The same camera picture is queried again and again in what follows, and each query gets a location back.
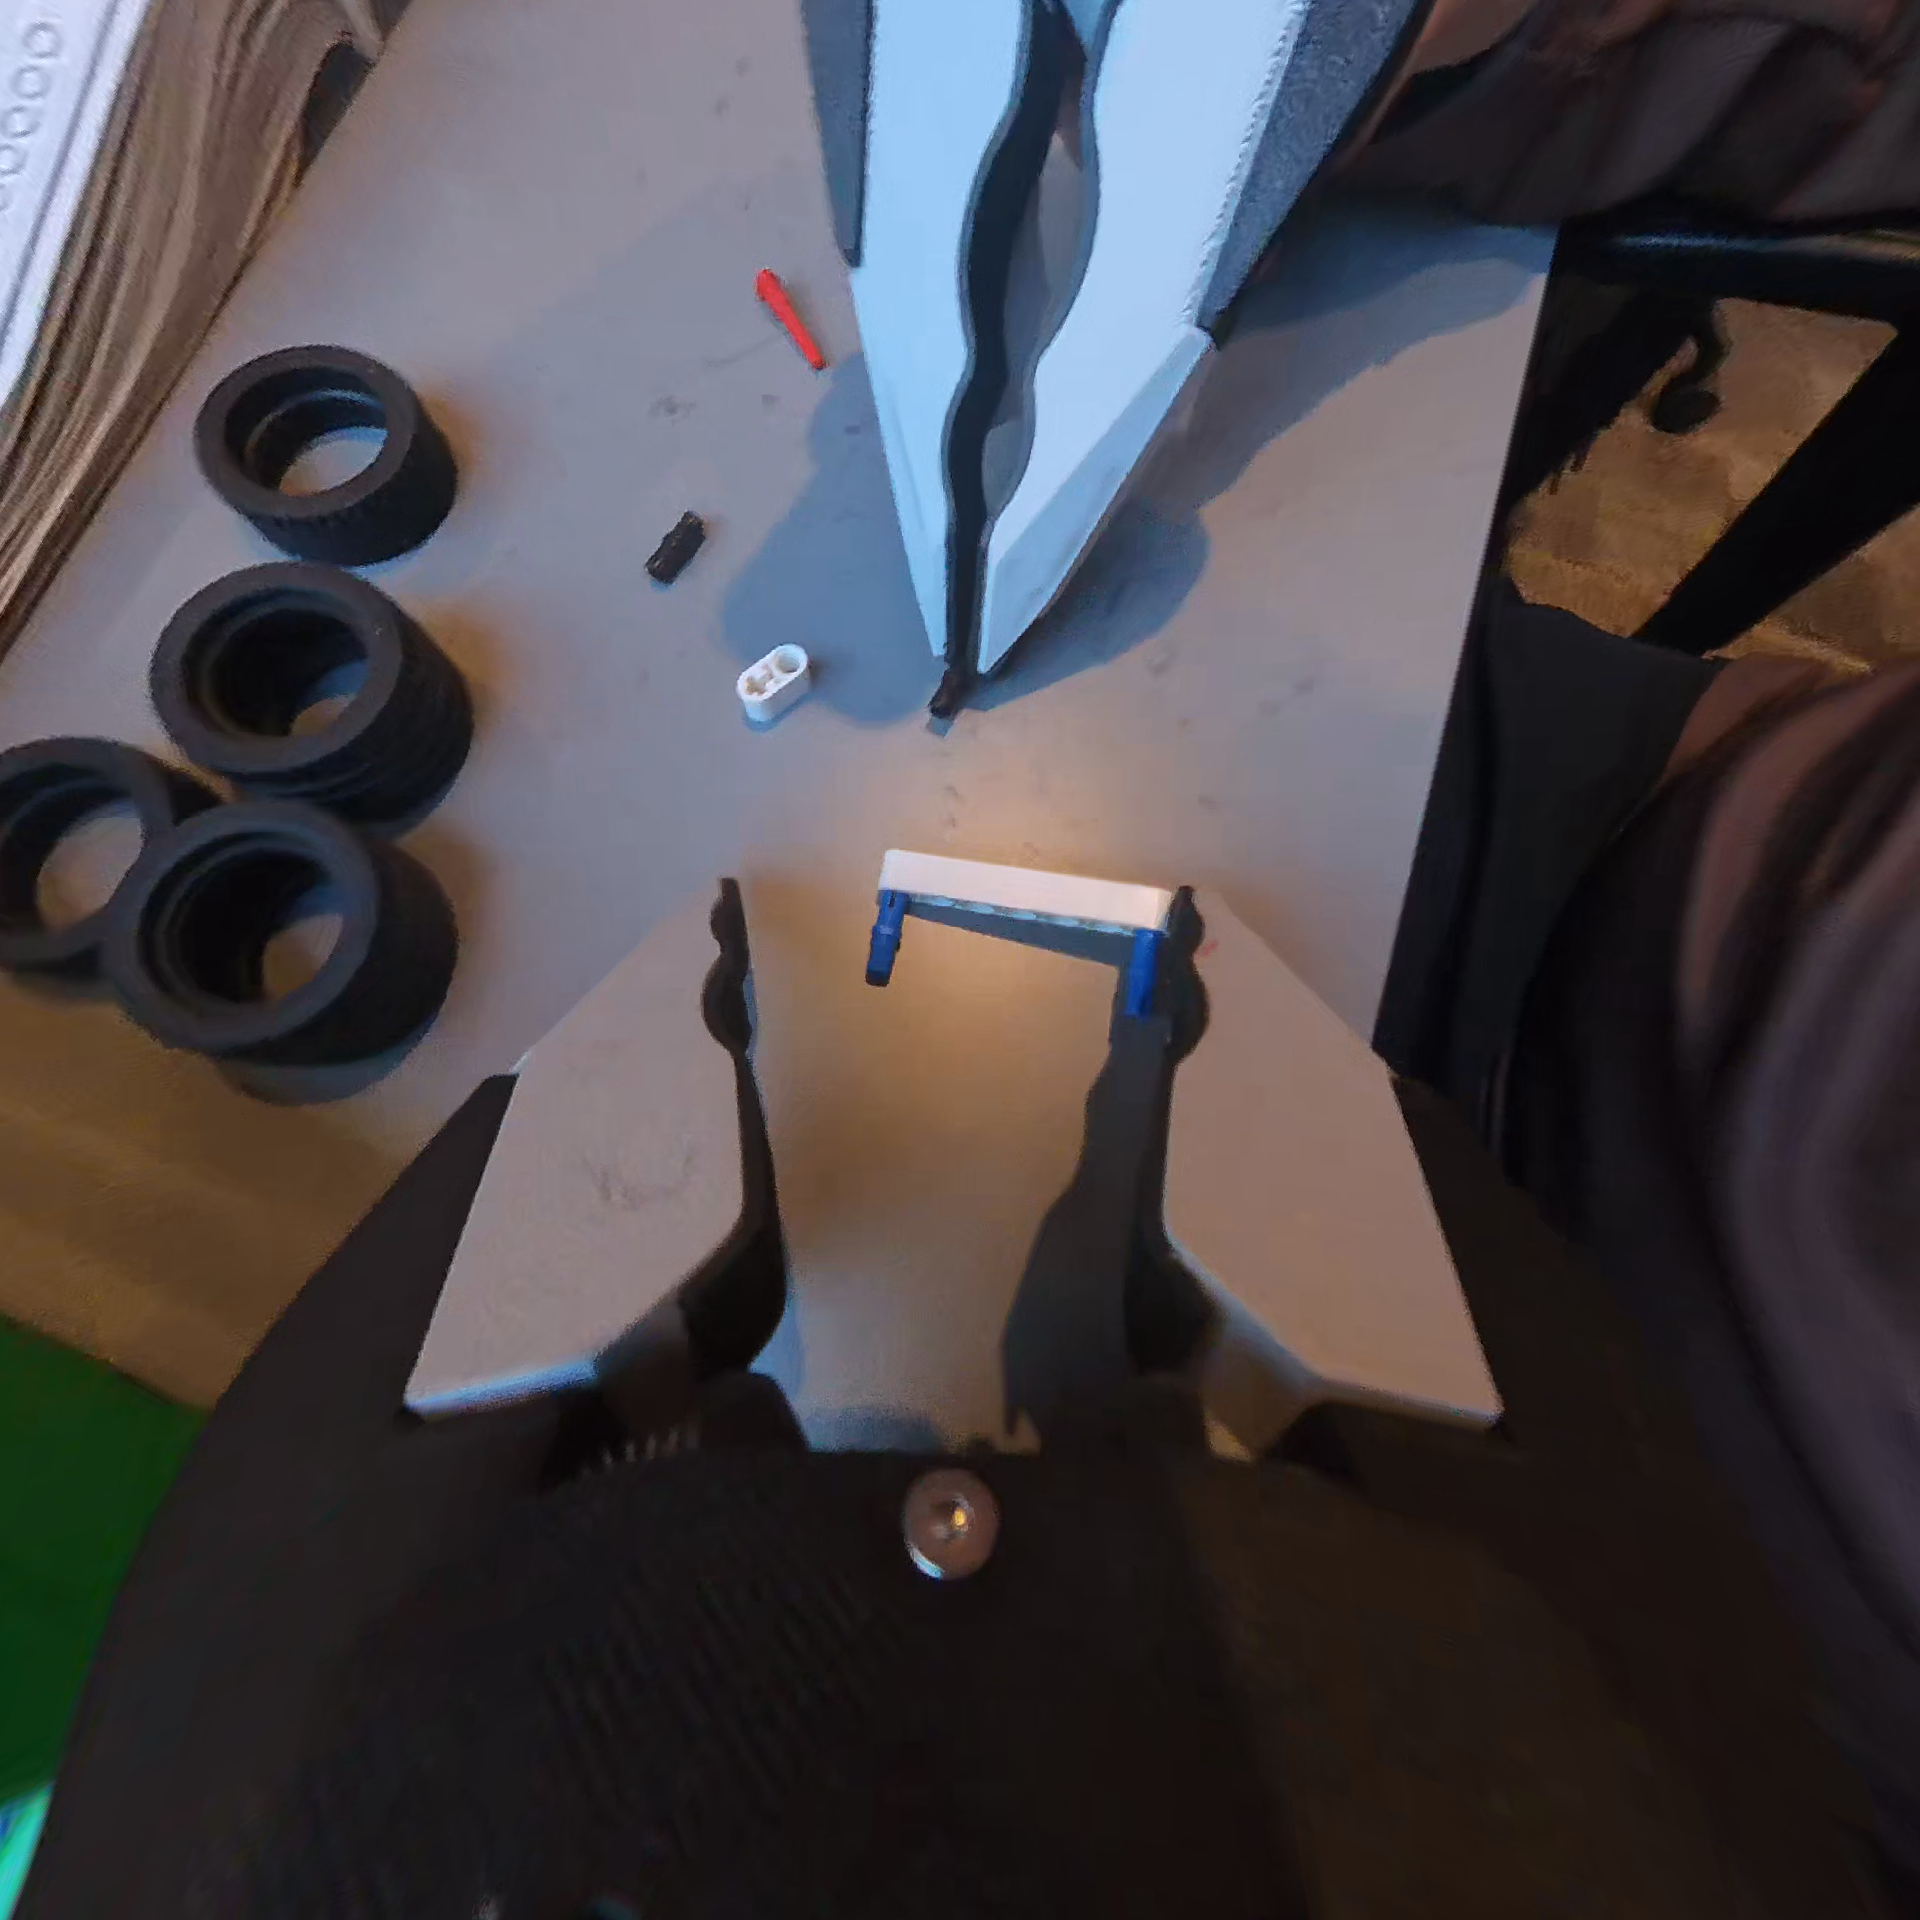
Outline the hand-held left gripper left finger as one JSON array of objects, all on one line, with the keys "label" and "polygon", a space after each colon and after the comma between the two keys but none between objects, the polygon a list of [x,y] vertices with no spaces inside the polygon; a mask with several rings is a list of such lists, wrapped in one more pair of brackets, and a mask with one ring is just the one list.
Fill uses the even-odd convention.
[{"label": "hand-held left gripper left finger", "polygon": [[655,923],[512,1072],[411,1413],[746,1371],[786,1306],[736,880]]}]

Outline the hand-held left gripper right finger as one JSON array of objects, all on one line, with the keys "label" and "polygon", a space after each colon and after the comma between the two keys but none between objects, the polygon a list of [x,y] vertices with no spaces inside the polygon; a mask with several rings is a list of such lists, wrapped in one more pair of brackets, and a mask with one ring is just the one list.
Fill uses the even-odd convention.
[{"label": "hand-held left gripper right finger", "polygon": [[1175,1064],[1159,1223],[1213,1311],[1206,1417],[1259,1455],[1307,1410],[1485,1430],[1503,1413],[1393,1079],[1218,894]]}]

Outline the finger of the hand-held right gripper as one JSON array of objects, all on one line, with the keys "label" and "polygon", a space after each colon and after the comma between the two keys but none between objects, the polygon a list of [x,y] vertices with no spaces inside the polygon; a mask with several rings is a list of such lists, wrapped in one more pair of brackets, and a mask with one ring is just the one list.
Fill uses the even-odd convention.
[{"label": "finger of the hand-held right gripper", "polygon": [[877,1],[855,320],[928,649],[985,661],[985,449],[1006,299],[1073,31],[1058,3]]},{"label": "finger of the hand-held right gripper", "polygon": [[1291,1],[1105,15],[1086,91],[1086,256],[1033,367],[1023,467],[981,565],[981,673],[1065,587],[1208,357],[1203,297],[1302,22]]}]

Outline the white holed brick beam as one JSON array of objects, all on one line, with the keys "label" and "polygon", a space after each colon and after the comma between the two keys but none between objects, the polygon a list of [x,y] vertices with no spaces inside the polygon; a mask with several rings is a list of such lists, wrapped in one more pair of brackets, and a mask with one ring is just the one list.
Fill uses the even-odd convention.
[{"label": "white holed brick beam", "polygon": [[1163,933],[1175,905],[1170,889],[1144,882],[1031,871],[903,848],[885,853],[877,890],[903,895],[907,905],[1109,935]]}]

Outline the person's right forearm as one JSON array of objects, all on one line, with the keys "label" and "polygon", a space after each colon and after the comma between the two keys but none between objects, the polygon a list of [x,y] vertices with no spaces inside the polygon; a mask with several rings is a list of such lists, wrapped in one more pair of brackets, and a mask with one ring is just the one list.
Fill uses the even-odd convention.
[{"label": "person's right forearm", "polygon": [[1429,3],[1335,166],[1485,224],[1912,215],[1918,3]]}]

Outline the grey desk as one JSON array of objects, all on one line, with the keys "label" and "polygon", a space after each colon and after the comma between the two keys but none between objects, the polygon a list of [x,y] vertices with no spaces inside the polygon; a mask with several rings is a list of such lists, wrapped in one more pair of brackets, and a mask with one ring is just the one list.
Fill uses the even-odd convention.
[{"label": "grey desk", "polygon": [[[1357,198],[1285,245],[1134,507],[937,734],[793,8],[411,3],[5,657],[5,741],[162,746],[163,618],[263,554],[193,464],[202,393],[283,345],[371,351],[462,464],[374,576],[474,693],[405,839],[462,965],[391,1072],[297,1105],[6,977],[5,1315],[213,1401],[443,1117],[734,874],[798,1289],[777,1373],[834,1438],[998,1427],[1112,984],[914,923],[869,990],[880,855],[1216,889],[1375,1024],[1552,246]],[[658,587],[682,512],[709,539]],[[811,693],[754,728],[736,675],[782,641]]]}]

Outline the red plastic axle pin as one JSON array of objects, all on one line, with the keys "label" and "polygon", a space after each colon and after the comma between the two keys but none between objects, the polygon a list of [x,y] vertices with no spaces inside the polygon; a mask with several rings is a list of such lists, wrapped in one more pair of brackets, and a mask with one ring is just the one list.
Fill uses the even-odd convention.
[{"label": "red plastic axle pin", "polygon": [[830,366],[826,353],[813,336],[811,326],[807,325],[784,278],[773,270],[759,270],[754,275],[754,294],[759,305],[779,326],[782,336],[786,336],[786,339],[793,345],[802,362],[811,371],[825,371]]}]

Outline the black rubber toy tyre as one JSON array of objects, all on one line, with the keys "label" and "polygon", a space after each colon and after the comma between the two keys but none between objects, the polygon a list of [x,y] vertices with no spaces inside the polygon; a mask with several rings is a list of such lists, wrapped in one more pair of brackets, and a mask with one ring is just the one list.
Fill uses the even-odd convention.
[{"label": "black rubber toy tyre", "polygon": [[[366,464],[294,494],[285,474],[317,443],[371,433]],[[335,342],[263,351],[201,400],[193,455],[213,494],[285,557],[369,566],[429,539],[458,471],[415,389],[378,358]]]},{"label": "black rubber toy tyre", "polygon": [[[326,895],[319,966],[270,991],[272,939]],[[291,799],[238,799],[158,831],[106,906],[102,977],[170,1048],[223,1064],[359,1064],[432,1024],[458,959],[433,872],[402,848]]]},{"label": "black rubber toy tyre", "polygon": [[101,736],[48,736],[2,752],[2,969],[21,975],[95,977],[130,862],[85,917],[51,923],[39,882],[56,846],[86,817],[123,809],[139,827],[137,853],[223,797],[201,777]]},{"label": "black rubber toy tyre", "polygon": [[339,566],[241,566],[158,634],[150,705],[198,767],[253,799],[402,824],[462,770],[473,698],[389,594]]}]

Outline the person's torso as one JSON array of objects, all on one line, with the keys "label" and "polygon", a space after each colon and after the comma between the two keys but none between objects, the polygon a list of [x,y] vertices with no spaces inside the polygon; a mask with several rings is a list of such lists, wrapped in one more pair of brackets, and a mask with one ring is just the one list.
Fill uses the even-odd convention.
[{"label": "person's torso", "polygon": [[1918,678],[1480,597],[1375,1021],[1642,1313],[1915,1915]]}]

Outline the green plastic bin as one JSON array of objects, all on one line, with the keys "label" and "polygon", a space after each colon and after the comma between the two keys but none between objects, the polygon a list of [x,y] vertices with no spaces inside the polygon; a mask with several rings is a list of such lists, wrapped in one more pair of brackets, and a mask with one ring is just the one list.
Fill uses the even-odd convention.
[{"label": "green plastic bin", "polygon": [[202,1427],[48,1335],[2,1323],[2,1799],[55,1776],[133,1553]]}]

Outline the black chair base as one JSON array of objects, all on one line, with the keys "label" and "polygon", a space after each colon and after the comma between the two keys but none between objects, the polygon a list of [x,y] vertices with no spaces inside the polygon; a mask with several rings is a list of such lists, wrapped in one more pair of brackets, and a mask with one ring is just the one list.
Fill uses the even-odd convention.
[{"label": "black chair base", "polygon": [[1702,657],[1915,512],[1918,213],[1753,221],[1638,198],[1561,224],[1495,505],[1575,466],[1648,383],[1650,424],[1683,435],[1721,407],[1727,301],[1890,329],[1882,350],[1739,509],[1635,638]]}]

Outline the open instruction booklet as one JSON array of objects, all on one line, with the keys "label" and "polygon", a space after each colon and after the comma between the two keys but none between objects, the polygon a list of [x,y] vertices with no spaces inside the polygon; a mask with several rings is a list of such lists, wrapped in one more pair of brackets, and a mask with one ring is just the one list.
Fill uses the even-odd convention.
[{"label": "open instruction booklet", "polygon": [[2,3],[2,647],[405,3]]}]

